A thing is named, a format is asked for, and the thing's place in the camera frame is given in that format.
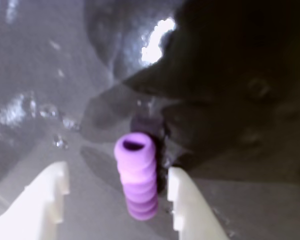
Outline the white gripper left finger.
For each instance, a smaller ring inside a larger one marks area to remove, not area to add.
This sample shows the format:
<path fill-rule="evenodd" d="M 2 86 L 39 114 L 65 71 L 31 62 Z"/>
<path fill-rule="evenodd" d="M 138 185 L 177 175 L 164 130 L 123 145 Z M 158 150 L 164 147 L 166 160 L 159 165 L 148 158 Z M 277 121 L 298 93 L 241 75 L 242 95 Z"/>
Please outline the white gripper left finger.
<path fill-rule="evenodd" d="M 55 240 L 69 193 L 68 164 L 46 167 L 0 216 L 0 240 Z"/>

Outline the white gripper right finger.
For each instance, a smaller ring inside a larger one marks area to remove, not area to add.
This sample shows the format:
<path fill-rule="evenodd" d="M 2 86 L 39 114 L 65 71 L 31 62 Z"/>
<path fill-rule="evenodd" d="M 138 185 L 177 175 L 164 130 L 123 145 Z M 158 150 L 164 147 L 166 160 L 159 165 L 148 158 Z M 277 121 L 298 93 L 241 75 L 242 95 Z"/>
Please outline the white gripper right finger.
<path fill-rule="evenodd" d="M 172 203 L 173 230 L 180 240 L 227 240 L 228 236 L 191 177 L 170 167 L 167 200 Z"/>

